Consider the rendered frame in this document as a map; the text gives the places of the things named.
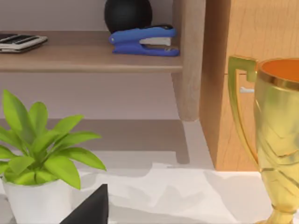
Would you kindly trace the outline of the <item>blue stapler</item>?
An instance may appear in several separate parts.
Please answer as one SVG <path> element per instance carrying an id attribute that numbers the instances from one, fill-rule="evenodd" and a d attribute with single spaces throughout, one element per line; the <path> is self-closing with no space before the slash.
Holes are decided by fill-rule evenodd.
<path id="1" fill-rule="evenodd" d="M 169 24 L 116 31 L 109 37 L 113 53 L 147 56 L 179 56 L 180 50 L 171 45 L 177 34 Z"/>

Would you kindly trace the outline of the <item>black round vase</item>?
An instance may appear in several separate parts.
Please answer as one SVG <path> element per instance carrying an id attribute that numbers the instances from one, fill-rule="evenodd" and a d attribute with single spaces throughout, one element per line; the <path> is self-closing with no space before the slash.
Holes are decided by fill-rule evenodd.
<path id="1" fill-rule="evenodd" d="M 149 0 L 106 0 L 105 24 L 111 34 L 134 28 L 144 28 L 152 23 L 153 12 Z"/>

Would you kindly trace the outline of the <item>green plant in white pot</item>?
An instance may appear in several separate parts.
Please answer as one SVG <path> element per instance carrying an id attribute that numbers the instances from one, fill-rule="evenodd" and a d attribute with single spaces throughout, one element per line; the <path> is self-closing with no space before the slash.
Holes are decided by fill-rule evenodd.
<path id="1" fill-rule="evenodd" d="M 74 131 L 81 114 L 47 127 L 48 110 L 37 101 L 26 108 L 3 91 L 8 128 L 0 126 L 0 181 L 16 224 L 59 224 L 72 211 L 72 189 L 81 189 L 75 162 L 105 170 L 104 163 L 80 143 L 99 139 L 91 131 Z"/>

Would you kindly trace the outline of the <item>wooden cupboard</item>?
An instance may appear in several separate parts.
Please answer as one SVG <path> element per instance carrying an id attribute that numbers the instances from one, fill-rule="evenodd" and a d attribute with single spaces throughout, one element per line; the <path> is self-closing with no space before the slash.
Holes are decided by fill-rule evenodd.
<path id="1" fill-rule="evenodd" d="M 299 0 L 207 0 L 199 118 L 218 171 L 254 171 L 235 130 L 228 57 L 299 58 Z"/>

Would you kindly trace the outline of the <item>gold trophy cup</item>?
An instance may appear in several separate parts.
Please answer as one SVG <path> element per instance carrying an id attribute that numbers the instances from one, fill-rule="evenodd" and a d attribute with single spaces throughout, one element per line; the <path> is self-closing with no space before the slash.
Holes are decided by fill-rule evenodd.
<path id="1" fill-rule="evenodd" d="M 255 147 L 242 122 L 238 70 L 245 71 L 247 81 L 255 84 Z M 230 56 L 228 94 L 240 141 L 271 201 L 271 215 L 255 224 L 293 224 L 299 210 L 299 58 L 259 62 Z"/>

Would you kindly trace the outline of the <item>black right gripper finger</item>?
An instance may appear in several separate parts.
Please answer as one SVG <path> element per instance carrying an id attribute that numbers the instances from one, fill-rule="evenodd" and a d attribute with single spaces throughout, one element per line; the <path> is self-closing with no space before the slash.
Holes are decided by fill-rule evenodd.
<path id="1" fill-rule="evenodd" d="M 98 187 L 59 224 L 108 224 L 108 185 Z"/>

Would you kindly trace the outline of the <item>black and white calculator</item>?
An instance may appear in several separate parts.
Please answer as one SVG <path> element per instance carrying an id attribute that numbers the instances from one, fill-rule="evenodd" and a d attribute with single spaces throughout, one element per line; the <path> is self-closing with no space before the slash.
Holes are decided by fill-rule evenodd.
<path id="1" fill-rule="evenodd" d="M 0 33 L 0 53 L 23 53 L 41 47 L 48 37 Z"/>

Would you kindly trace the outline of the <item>open wooden shelf unit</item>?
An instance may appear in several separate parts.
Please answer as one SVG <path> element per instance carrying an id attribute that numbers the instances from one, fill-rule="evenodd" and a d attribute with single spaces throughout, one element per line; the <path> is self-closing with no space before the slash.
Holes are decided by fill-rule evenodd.
<path id="1" fill-rule="evenodd" d="M 171 73 L 179 117 L 199 118 L 206 0 L 174 0 L 180 56 L 112 53 L 106 31 L 47 31 L 49 44 L 25 54 L 0 54 L 0 72 Z"/>

